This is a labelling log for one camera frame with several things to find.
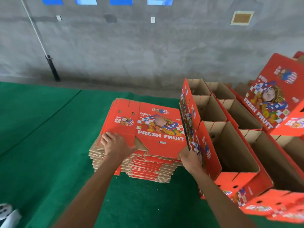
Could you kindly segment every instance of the blue paper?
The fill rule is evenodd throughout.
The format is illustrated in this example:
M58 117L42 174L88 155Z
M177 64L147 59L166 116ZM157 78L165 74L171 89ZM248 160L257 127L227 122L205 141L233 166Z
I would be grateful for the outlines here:
M78 5L97 5L96 0L75 0Z
M148 0L148 5L173 5L173 0Z
M110 0L110 5L133 5L133 0Z
M42 0L45 5L63 5L62 0Z

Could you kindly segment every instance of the gray wall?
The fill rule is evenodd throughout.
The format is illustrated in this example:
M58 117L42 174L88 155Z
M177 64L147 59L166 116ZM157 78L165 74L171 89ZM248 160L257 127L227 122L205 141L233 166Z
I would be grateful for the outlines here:
M304 49L304 0L25 1L67 81L166 89L180 88L185 76L237 83L255 79L274 52ZM230 26L235 10L255 11L249 26ZM52 78L20 0L0 0L0 76Z

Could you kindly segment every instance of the white rope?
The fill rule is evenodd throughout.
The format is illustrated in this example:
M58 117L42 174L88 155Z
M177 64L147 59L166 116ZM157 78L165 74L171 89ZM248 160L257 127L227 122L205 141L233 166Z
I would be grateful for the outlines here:
M42 45L42 42L41 42L41 40L40 40L40 37L39 37L39 35L38 35L38 33L37 33L37 30L36 30L36 28L35 28L35 25L34 25L34 23L32 22L31 17L29 16L29 13L28 13L28 11L27 11L27 8L25 7L25 4L24 4L23 0L21 0L21 2L22 2L22 5L23 5L23 7L24 7L24 9L25 9L25 11L26 11L26 14L27 14L27 16L28 16L28 18L29 18L29 20L30 20L32 26L33 26L33 29L34 29L34 31L35 31L35 33L36 33L36 36L37 36L37 38L38 38L38 40L39 40L39 42L40 42L40 45L41 45L41 47L42 47L42 49L43 49L43 52L44 52L44 54L45 54L45 57L46 57L47 59L50 59L50 58L47 57L48 55L47 55L47 53L45 52L45 49L44 49L44 47L43 47L43 45Z

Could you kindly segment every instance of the green carpet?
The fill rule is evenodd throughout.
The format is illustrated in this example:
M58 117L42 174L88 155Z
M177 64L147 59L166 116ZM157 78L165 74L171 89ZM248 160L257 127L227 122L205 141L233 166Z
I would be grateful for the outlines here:
M19 227L51 226L93 174L89 148L118 97L178 108L178 99L0 83L0 203L21 211ZM300 227L251 218L259 227ZM218 227L183 167L169 184L114 176L95 227L173 226Z

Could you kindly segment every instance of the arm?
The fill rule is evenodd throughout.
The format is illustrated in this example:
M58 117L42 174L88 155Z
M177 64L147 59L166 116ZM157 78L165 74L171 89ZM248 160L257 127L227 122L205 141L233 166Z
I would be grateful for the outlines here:
M184 167L194 177L206 197L207 203L220 227L256 227L252 220L245 215L206 174L199 157L194 151L185 151L179 155Z
M101 143L106 153L101 166L87 181L53 228L93 228L114 172L126 157L137 150L136 146L128 147L120 135L109 132L103 134Z

